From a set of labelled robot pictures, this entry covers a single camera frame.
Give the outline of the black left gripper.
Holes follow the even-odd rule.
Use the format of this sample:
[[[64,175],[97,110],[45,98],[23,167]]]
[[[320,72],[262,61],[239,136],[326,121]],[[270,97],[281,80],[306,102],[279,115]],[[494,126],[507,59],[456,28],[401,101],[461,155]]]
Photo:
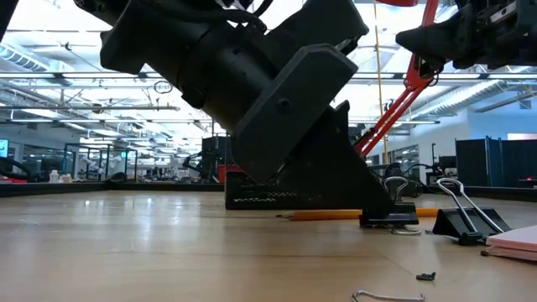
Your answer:
[[[393,202],[349,140],[344,101],[329,107],[357,66],[328,44],[301,48],[265,87],[232,134],[233,158],[259,182],[355,206],[384,218]]]

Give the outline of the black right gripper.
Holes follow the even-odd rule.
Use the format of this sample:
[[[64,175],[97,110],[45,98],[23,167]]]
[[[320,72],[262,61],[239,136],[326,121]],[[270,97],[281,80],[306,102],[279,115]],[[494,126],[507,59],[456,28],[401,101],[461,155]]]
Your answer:
[[[396,42],[435,68],[536,65],[535,0],[467,0],[441,23],[402,31]]]

